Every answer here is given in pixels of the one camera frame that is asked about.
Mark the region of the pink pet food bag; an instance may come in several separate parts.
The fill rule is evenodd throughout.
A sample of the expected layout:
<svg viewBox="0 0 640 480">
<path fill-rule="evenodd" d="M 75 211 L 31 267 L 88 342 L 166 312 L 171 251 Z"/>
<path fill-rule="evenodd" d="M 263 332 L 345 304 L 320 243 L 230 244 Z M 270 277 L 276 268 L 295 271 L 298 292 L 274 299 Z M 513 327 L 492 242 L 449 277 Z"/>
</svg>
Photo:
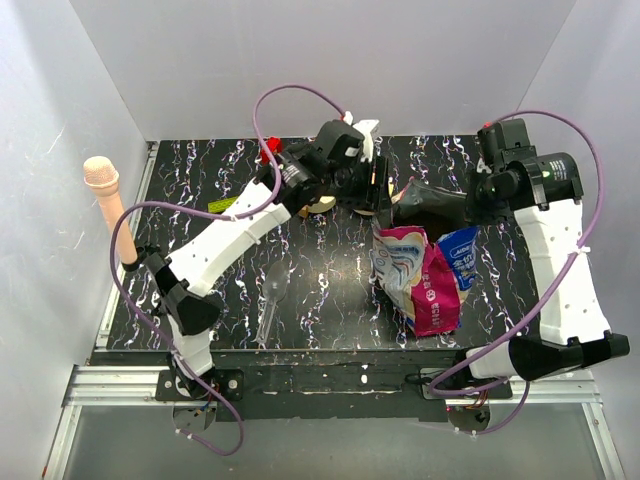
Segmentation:
<svg viewBox="0 0 640 480">
<path fill-rule="evenodd" d="M 424 228 L 373 224 L 374 277 L 417 337 L 460 326 L 461 308 L 476 277 L 478 228 L 428 239 Z"/>
</svg>

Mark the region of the clear plastic scoop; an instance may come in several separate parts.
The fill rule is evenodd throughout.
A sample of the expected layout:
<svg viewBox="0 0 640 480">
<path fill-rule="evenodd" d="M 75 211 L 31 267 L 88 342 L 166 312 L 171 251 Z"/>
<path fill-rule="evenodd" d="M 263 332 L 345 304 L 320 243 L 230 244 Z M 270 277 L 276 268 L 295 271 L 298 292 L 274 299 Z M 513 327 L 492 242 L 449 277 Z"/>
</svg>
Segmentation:
<svg viewBox="0 0 640 480">
<path fill-rule="evenodd" d="M 289 281 L 290 271 L 284 261 L 275 262 L 267 272 L 262 285 L 265 305 L 255 338 L 255 342 L 261 347 L 267 345 L 277 304 L 285 297 Z"/>
</svg>

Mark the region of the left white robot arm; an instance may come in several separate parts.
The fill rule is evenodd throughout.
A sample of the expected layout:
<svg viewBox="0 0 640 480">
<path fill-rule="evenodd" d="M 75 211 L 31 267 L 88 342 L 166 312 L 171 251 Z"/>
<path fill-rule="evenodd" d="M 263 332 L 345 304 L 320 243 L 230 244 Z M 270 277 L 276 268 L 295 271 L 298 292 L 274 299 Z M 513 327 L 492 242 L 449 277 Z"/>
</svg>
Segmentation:
<svg viewBox="0 0 640 480">
<path fill-rule="evenodd" d="M 312 141 L 277 153 L 275 167 L 261 167 L 226 210 L 227 220 L 213 221 L 168 255 L 149 250 L 144 264 L 171 327 L 169 366 L 180 394 L 200 400 L 212 390 L 209 333 L 220 308 L 207 294 L 247 250 L 302 211 L 389 208 L 388 162 L 374 148 L 378 127 L 376 120 L 326 122 Z"/>
</svg>

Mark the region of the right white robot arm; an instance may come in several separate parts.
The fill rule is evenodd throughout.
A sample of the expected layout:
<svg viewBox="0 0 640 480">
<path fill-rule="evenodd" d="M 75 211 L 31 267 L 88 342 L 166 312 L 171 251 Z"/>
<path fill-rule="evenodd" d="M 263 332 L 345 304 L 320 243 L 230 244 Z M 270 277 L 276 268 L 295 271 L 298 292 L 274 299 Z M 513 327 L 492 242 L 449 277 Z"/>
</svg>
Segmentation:
<svg viewBox="0 0 640 480">
<path fill-rule="evenodd" d="M 416 334 L 450 331 L 473 283 L 480 227 L 512 221 L 539 299 L 492 343 L 462 350 L 429 392 L 471 398 L 511 377 L 530 382 L 627 356 L 629 339 L 611 329 L 595 292 L 575 160 L 538 154 L 515 115 L 486 124 L 478 140 L 466 193 L 414 182 L 399 194 L 394 226 L 375 234 L 374 271 Z"/>
</svg>

